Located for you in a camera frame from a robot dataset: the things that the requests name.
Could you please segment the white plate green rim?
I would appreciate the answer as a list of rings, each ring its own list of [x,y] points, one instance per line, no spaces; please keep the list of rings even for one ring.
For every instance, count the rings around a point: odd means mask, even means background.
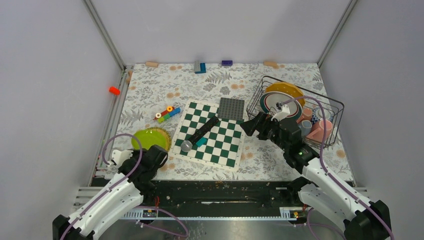
[[[277,103],[286,102],[293,97],[287,93],[270,91],[264,93],[259,99],[259,105],[262,111],[266,114],[275,114],[278,112]],[[297,100],[287,103],[290,114],[287,118],[297,120],[303,113],[303,108]]]

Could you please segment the yellow orange plate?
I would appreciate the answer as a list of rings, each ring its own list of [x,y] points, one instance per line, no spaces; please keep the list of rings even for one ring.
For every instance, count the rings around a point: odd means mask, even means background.
[[[268,109],[275,107],[276,103],[288,101],[291,98],[297,98],[304,96],[304,93],[300,88],[294,84],[287,82],[276,82],[265,88],[267,94],[264,100],[264,104]]]

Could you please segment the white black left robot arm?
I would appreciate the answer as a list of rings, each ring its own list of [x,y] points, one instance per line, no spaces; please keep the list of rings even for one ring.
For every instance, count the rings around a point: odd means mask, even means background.
[[[153,145],[148,150],[113,150],[110,164],[118,168],[111,180],[69,216],[52,222],[54,240],[97,240],[133,208],[155,201],[152,179],[168,159],[168,152]]]

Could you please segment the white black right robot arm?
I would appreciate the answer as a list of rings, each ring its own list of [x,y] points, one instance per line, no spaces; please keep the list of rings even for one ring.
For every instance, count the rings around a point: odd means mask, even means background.
[[[259,140],[270,140],[284,151],[287,164],[300,173],[287,191],[287,201],[293,206],[302,203],[314,208],[331,220],[347,240],[393,239],[388,206],[371,201],[341,180],[330,170],[301,136],[295,120],[281,121],[260,112],[240,124],[246,135],[257,132]]]

